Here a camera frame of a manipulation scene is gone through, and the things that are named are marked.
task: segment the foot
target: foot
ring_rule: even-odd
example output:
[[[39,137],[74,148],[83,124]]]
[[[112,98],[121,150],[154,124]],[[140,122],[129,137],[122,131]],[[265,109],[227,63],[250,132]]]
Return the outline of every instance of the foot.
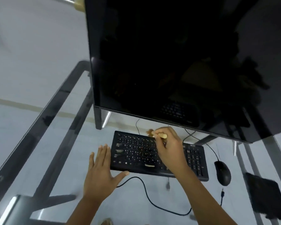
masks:
[[[110,218],[107,218],[101,223],[101,225],[113,225],[113,223]]]

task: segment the mouse cable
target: mouse cable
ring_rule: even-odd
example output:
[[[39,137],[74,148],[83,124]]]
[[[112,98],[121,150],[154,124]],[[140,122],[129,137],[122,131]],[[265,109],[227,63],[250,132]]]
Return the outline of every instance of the mouse cable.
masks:
[[[119,188],[119,187],[123,186],[126,182],[128,182],[128,181],[129,181],[130,179],[132,179],[132,178],[138,178],[138,179],[139,179],[139,180],[143,183],[143,187],[145,188],[146,196],[147,196],[148,200],[150,201],[150,203],[151,203],[153,206],[155,206],[155,207],[157,207],[157,208],[159,208],[159,209],[161,209],[161,210],[164,210],[164,211],[166,211],[166,212],[173,213],[173,214],[175,214],[175,215],[186,216],[186,215],[190,214],[191,210],[189,210],[189,212],[188,212],[188,213],[186,213],[186,214],[179,214],[179,213],[172,212],[172,211],[166,210],[166,209],[164,209],[164,208],[158,207],[157,205],[153,204],[153,202],[152,202],[152,201],[150,200],[150,198],[148,197],[148,194],[147,194],[147,189],[146,189],[145,183],[144,183],[144,182],[142,181],[142,179],[141,179],[141,178],[139,178],[139,177],[136,177],[136,176],[131,177],[131,178],[129,178],[127,181],[125,181],[123,184],[121,184],[121,185],[117,186],[117,188]]]
[[[138,129],[138,126],[136,125],[138,123],[138,121],[140,120],[140,118],[136,121],[135,123],[135,127]]]
[[[173,214],[175,214],[175,215],[186,216],[186,215],[190,214],[192,208],[191,208],[191,209],[189,210],[189,212],[186,213],[186,214],[179,214],[179,213],[172,212],[172,211],[166,210],[166,209],[164,209],[164,208],[158,207],[157,205],[153,204],[153,202],[152,202],[152,201],[150,200],[150,198],[148,197],[148,193],[147,193],[147,189],[146,189],[145,183],[144,183],[143,180],[142,180],[141,178],[139,178],[139,177],[136,177],[136,176],[131,177],[131,178],[129,178],[127,181],[125,181],[123,184],[117,186],[117,188],[119,188],[119,187],[125,185],[126,182],[128,182],[130,179],[133,179],[133,178],[138,178],[138,179],[142,182],[143,187],[145,188],[146,196],[147,196],[148,200],[150,201],[150,203],[151,203],[153,206],[155,206],[155,207],[157,207],[157,208],[159,208],[159,209],[161,209],[161,210],[164,210],[164,211],[166,211],[166,212],[173,213]],[[223,203],[223,197],[224,197],[224,195],[225,195],[225,192],[224,192],[224,188],[223,188],[223,189],[222,189],[222,192],[221,192],[221,198],[222,198],[222,199],[221,199],[221,206],[222,206],[222,203]]]
[[[196,138],[195,136],[193,136],[194,132],[193,132],[192,134],[190,134],[186,129],[185,129],[185,131],[189,134],[189,136],[192,136],[193,138],[195,138],[195,139],[197,139],[197,140],[200,140],[200,139]],[[214,152],[214,150],[213,150],[211,147],[210,147],[210,149],[213,151],[213,153],[215,154],[217,160],[219,161],[217,154]]]

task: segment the hand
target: hand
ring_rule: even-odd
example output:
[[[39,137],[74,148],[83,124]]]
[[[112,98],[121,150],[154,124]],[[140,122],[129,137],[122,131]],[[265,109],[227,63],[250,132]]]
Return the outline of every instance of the hand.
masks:
[[[110,173],[110,147],[100,145],[96,161],[94,153],[90,154],[90,163],[83,187],[83,198],[101,204],[126,177],[129,172],[123,171],[116,177]]]
[[[177,174],[187,167],[182,140],[172,127],[162,127],[152,132],[161,161],[173,173]],[[166,145],[164,146],[159,133],[167,134]]]

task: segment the person's left hand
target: person's left hand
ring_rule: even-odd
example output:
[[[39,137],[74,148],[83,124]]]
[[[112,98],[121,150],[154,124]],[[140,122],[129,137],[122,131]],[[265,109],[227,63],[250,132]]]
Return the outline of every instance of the person's left hand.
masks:
[[[101,204],[126,177],[129,172],[123,171],[116,177],[110,173],[110,147],[100,145],[96,161],[94,153],[90,154],[90,164],[83,187],[83,198]]]

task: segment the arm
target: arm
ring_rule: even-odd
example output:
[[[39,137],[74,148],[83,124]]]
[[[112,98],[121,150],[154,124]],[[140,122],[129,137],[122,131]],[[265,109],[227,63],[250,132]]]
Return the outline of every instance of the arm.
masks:
[[[158,133],[168,135],[164,146]],[[184,189],[199,225],[236,225],[188,167],[182,141],[172,127],[154,131],[158,155]]]
[[[110,173],[110,147],[105,144],[98,149],[96,161],[90,154],[90,163],[83,186],[83,197],[68,219],[66,225],[90,225],[101,203],[115,190],[129,172],[123,171],[116,177]]]

